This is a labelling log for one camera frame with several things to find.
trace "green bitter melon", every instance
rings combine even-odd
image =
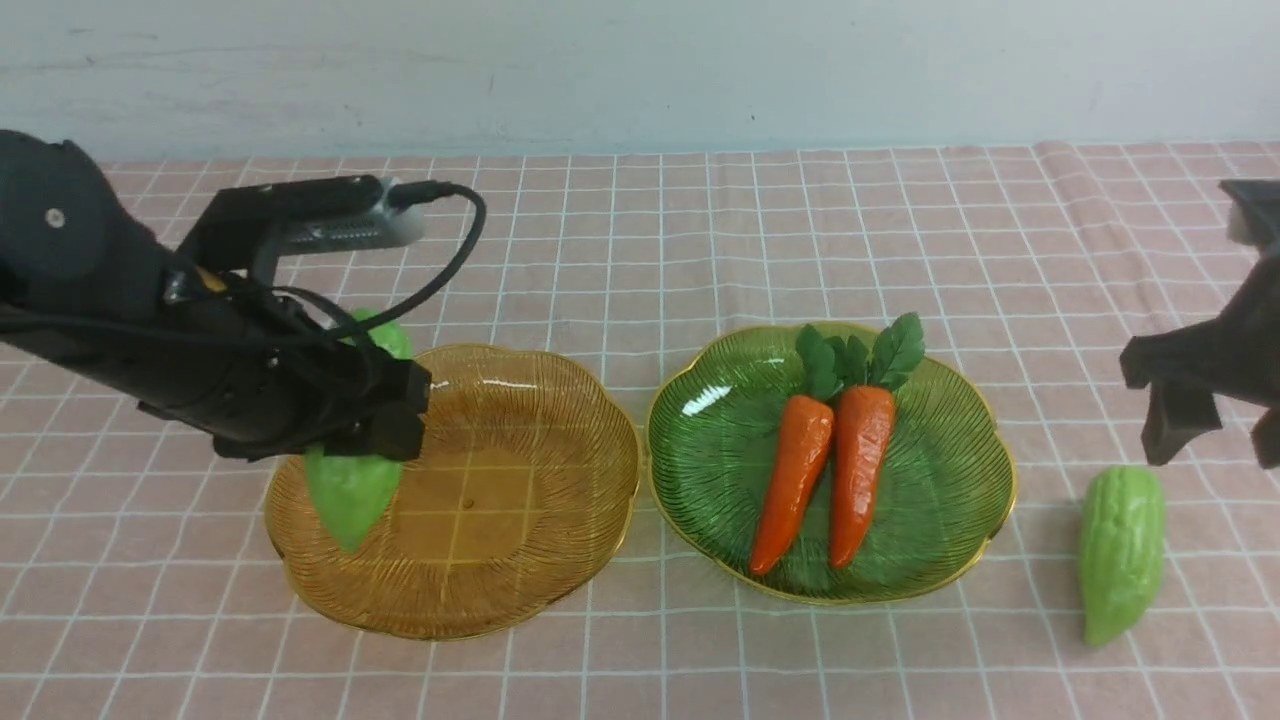
[[[1084,642],[1110,643],[1142,619],[1165,570],[1165,493],[1147,468],[1120,465],[1093,478],[1084,498],[1079,578]]]
[[[356,320],[375,314],[366,307],[351,311]],[[375,327],[369,337],[392,357],[413,356],[408,334],[394,322]],[[396,497],[403,466],[379,455],[326,456],[324,446],[314,445],[303,455],[303,473],[320,524],[343,552],[356,552]]]

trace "carrot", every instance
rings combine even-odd
[[[804,363],[805,387],[782,409],[777,456],[751,546],[749,569],[755,575],[773,570],[795,543],[831,454],[836,413],[826,401],[840,391],[836,348],[805,325],[796,338],[796,352]]]
[[[897,421],[893,391],[924,360],[920,318],[908,313],[879,333],[870,351],[856,337],[835,343],[841,382],[836,414],[836,471],[831,487],[829,564],[842,569],[854,560],[876,512],[879,475]]]
[[[831,486],[831,566],[849,565],[872,527],[876,489],[897,407],[881,387],[858,386],[840,396],[836,474]]]
[[[808,395],[787,400],[778,430],[778,455],[751,548],[751,573],[764,575],[772,570],[800,534],[813,488],[827,465],[835,423],[831,406]]]

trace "pink checkered tablecloth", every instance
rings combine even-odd
[[[925,319],[1016,455],[1021,496],[960,583],[890,607],[764,597],[666,530],[643,498],[620,556],[540,616],[477,641],[358,634],[297,602],[262,529],[270,465],[0,350],[0,719],[1263,720],[1280,706],[1280,483],[1257,411],[1161,470],[1157,606],[1080,639],[1078,503],[1140,462],[1134,333],[1216,315],[1256,254],[1217,181],[1280,177],[1280,145],[960,147],[666,156],[261,159],[110,168],[168,242],[224,186],[335,172],[474,184],[471,263],[408,316],[419,347],[548,348],[637,423],[726,331]],[[384,306],[452,254],[426,241],[307,258],[282,279]]]

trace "plastic vegetable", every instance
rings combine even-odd
[[[924,329],[915,313],[897,318],[876,337],[870,368],[867,347],[850,336],[833,338],[841,354],[841,380],[847,388],[836,411],[836,471],[831,487],[829,564],[841,569],[854,560],[876,512],[876,493],[897,420],[893,391],[924,360]]]
[[[364,320],[374,313],[360,309],[351,315]],[[408,336],[396,323],[374,328],[369,337],[397,359],[413,356]],[[403,466],[379,455],[325,456],[324,446],[314,445],[303,456],[303,470],[320,524],[343,552],[355,552],[396,497]]]
[[[1147,468],[1117,465],[1089,483],[1080,530],[1084,642],[1098,647],[1134,626],[1160,593],[1165,493]]]
[[[826,401],[840,389],[836,351],[805,325],[796,352],[805,365],[805,392],[791,396],[782,410],[777,459],[751,547],[755,575],[767,574],[791,548],[831,452],[836,414]]]

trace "glass dish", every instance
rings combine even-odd
[[[814,323],[823,334],[877,331]],[[748,570],[786,398],[803,368],[799,327],[728,333],[671,378],[649,411],[653,496],[671,527],[739,579],[820,605],[904,600],[978,562],[1014,507],[1016,469],[991,409],[960,373],[925,357],[895,396],[899,419],[874,520],[851,565],[828,566],[831,483],[824,475],[800,537],[767,575]]]
[[[588,582],[622,543],[640,437],[577,363],[458,345],[433,374],[421,456],[360,550],[320,525],[301,459],[276,471],[266,528],[297,594],[321,615],[415,639],[525,620]]]

